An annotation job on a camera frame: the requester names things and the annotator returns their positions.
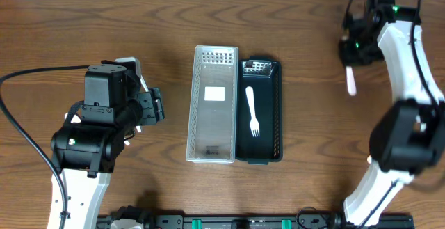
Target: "white square sticker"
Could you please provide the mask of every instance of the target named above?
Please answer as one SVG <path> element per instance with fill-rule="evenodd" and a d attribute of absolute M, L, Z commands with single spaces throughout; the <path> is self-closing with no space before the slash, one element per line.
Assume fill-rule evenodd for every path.
<path fill-rule="evenodd" d="M 204 93 L 205 101 L 224 101 L 225 88 L 206 86 Z"/>

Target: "wooden tabletop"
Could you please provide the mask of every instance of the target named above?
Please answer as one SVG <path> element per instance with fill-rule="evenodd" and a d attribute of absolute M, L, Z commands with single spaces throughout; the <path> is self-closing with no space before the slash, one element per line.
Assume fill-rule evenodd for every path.
<path fill-rule="evenodd" d="M 131 140 L 116 161 L 101 214 L 124 205 L 186 214 L 295 214 L 304 206 L 339 210 L 368 166 L 371 130 L 391 106 L 384 63 L 355 71 L 346 92 L 337 56 L 348 0 L 1 0 L 1 75 L 135 56 L 163 94 L 166 119 Z M 414 5 L 415 0 L 398 0 Z M 356 0 L 359 8 L 364 0 Z M 445 89 L 445 0 L 423 0 L 423 45 Z M 187 162 L 186 139 L 196 45 L 237 46 L 240 57 L 268 55 L 283 68 L 284 157 L 251 166 Z M 32 74 L 4 84 L 14 116 L 51 154 L 49 142 L 84 71 Z M 416 182 L 433 183 L 445 160 Z M 402 190 L 390 212 L 418 228 L 445 227 L 445 189 Z M 46 228 L 51 173 L 0 115 L 0 228 Z"/>

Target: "fork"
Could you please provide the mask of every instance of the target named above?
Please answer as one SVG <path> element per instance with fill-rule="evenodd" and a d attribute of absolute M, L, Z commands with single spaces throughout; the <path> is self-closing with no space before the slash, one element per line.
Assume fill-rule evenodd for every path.
<path fill-rule="evenodd" d="M 248 86 L 245 88 L 245 94 L 248 96 L 248 103 L 250 109 L 250 116 L 252 120 L 250 121 L 250 130 L 252 131 L 252 136 L 259 137 L 259 123 L 257 117 L 255 116 L 255 100 L 253 98 L 253 89 Z"/>

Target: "green tape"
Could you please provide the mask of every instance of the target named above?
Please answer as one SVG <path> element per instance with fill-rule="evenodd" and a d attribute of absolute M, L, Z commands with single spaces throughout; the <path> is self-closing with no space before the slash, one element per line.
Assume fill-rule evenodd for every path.
<path fill-rule="evenodd" d="M 281 223 L 283 225 L 283 229 L 292 229 L 292 223 L 290 219 L 283 219 Z"/>
<path fill-rule="evenodd" d="M 192 220 L 192 229 L 201 229 L 201 220 L 200 219 Z"/>

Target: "tray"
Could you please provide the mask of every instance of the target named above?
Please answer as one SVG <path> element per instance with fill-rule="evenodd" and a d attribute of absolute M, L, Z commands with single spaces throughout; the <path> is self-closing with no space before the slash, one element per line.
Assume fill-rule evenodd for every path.
<path fill-rule="evenodd" d="M 249 164 L 278 162 L 282 149 L 281 65 L 265 57 L 250 57 L 238 65 L 238 125 L 236 159 Z M 252 87 L 259 137 L 250 129 L 246 87 Z"/>
<path fill-rule="evenodd" d="M 237 47 L 195 48 L 187 161 L 235 161 L 237 68 Z"/>

